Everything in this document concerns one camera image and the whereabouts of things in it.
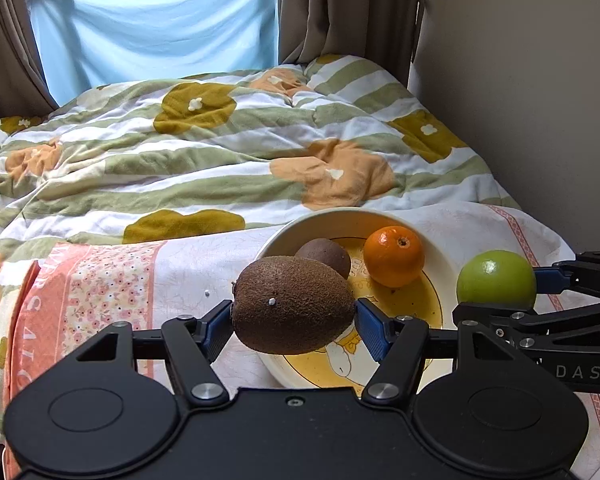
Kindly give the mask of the green apple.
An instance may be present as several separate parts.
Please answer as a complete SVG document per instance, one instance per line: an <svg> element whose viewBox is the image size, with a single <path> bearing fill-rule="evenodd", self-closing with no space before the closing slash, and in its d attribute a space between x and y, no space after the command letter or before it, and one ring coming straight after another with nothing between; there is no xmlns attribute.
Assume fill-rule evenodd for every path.
<svg viewBox="0 0 600 480"><path fill-rule="evenodd" d="M523 256L507 250L489 250L476 255L458 274L456 298L458 302L530 310L536 298L532 265Z"/></svg>

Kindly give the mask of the large brown kiwi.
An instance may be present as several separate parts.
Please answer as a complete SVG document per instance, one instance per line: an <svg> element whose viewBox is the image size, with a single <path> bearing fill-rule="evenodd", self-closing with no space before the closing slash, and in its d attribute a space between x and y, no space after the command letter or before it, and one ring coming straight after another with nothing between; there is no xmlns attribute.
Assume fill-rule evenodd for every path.
<svg viewBox="0 0 600 480"><path fill-rule="evenodd" d="M233 288L237 338L266 354L321 349L350 326L355 299L347 281L319 261L272 256L253 261Z"/></svg>

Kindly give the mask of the cream yellow duck bowl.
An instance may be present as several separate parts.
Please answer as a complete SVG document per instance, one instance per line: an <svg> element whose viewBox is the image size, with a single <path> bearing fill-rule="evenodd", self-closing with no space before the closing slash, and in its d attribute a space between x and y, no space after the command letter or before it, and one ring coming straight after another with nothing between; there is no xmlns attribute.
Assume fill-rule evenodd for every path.
<svg viewBox="0 0 600 480"><path fill-rule="evenodd" d="M416 232L425 253L420 277L397 290L372 280L363 261L366 238L386 226L406 226ZM259 256L292 256L314 238L330 238L349 253L348 283L355 297L370 300L390 318L411 315L426 321L432 328L452 330L454 327L452 310L456 306L457 267L413 223L360 208L319 211L284 226L266 242ZM287 388L352 387L357 393L362 392L378 367L354 326L314 352L298 356L262 354L260 359Z"/></svg>

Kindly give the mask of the orange mandarin in bowl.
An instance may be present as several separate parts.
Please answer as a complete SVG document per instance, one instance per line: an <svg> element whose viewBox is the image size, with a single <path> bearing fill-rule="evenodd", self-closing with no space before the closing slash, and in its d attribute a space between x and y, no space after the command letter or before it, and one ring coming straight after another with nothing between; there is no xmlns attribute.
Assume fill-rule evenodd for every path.
<svg viewBox="0 0 600 480"><path fill-rule="evenodd" d="M406 226L385 226L366 238L363 260L370 277L392 289L416 280L425 265L420 237Z"/></svg>

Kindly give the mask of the brown kiwi in bowl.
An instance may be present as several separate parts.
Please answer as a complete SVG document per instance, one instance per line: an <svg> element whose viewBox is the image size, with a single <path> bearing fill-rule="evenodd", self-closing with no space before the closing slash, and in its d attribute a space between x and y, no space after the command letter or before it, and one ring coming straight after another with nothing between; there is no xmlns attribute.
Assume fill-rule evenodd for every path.
<svg viewBox="0 0 600 480"><path fill-rule="evenodd" d="M298 249L296 257L324 263L340 274L345 280L349 277L351 270L349 253L339 244L328 238L314 238L314 240L309 240Z"/></svg>

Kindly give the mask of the white pink floral cloth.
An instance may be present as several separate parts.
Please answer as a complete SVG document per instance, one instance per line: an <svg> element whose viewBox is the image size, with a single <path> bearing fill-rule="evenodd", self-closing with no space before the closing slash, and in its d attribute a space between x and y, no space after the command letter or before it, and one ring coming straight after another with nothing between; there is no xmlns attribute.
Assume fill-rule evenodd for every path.
<svg viewBox="0 0 600 480"><path fill-rule="evenodd" d="M491 249L516 252L533 264L571 257L562 238L528 214L468 202L384 212L338 209L280 228L232 231L117 246L57 244L31 266L15 313L5 366L12 398L102 327L125 320L144 330L180 314L203 314L230 296L239 272L280 232L302 240L329 237L352 246L403 222L430 241L430 286L415 310L449 323L456 276L470 258Z"/></svg>

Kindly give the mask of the green striped floral quilt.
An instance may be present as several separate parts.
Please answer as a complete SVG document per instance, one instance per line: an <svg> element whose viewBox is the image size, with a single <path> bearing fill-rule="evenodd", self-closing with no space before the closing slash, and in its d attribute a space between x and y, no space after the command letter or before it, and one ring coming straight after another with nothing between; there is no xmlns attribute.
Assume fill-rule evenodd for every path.
<svg viewBox="0 0 600 480"><path fill-rule="evenodd" d="M112 277L61 315L70 349L111 322L148 323L150 240L449 200L514 204L403 84L353 55L105 84L46 117L0 118L0 441L17 299L55 245L132 245L126 257L103 255Z"/></svg>

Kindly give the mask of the brown left curtain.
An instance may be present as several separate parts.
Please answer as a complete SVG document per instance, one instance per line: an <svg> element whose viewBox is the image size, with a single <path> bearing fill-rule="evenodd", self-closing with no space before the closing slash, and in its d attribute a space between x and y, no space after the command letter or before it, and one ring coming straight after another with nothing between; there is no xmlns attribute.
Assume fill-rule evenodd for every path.
<svg viewBox="0 0 600 480"><path fill-rule="evenodd" d="M0 0L0 118L45 116L57 109L44 77L26 0Z"/></svg>

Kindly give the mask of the brown curtain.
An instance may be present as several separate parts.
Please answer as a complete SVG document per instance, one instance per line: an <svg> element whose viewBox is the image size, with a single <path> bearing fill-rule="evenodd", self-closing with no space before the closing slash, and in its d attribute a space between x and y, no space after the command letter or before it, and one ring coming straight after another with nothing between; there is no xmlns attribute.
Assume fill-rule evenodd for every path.
<svg viewBox="0 0 600 480"><path fill-rule="evenodd" d="M57 109L44 77L26 0L0 0L0 118L45 116Z"/></svg>
<svg viewBox="0 0 600 480"><path fill-rule="evenodd" d="M408 81L425 0L277 0L278 60L362 56Z"/></svg>

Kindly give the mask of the light blue window cloth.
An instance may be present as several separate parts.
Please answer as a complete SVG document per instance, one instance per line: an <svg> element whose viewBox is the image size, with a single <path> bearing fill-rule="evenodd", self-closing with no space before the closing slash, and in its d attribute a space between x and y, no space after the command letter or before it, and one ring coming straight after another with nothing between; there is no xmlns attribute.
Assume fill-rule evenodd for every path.
<svg viewBox="0 0 600 480"><path fill-rule="evenodd" d="M29 0L50 94L277 62L276 0Z"/></svg>

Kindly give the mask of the brown right curtain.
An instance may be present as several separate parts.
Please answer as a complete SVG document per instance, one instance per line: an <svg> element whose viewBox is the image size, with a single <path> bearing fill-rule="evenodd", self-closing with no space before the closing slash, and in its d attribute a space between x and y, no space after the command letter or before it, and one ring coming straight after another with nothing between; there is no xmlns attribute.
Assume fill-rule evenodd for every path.
<svg viewBox="0 0 600 480"><path fill-rule="evenodd" d="M277 0L278 60L362 56L408 81L425 0Z"/></svg>

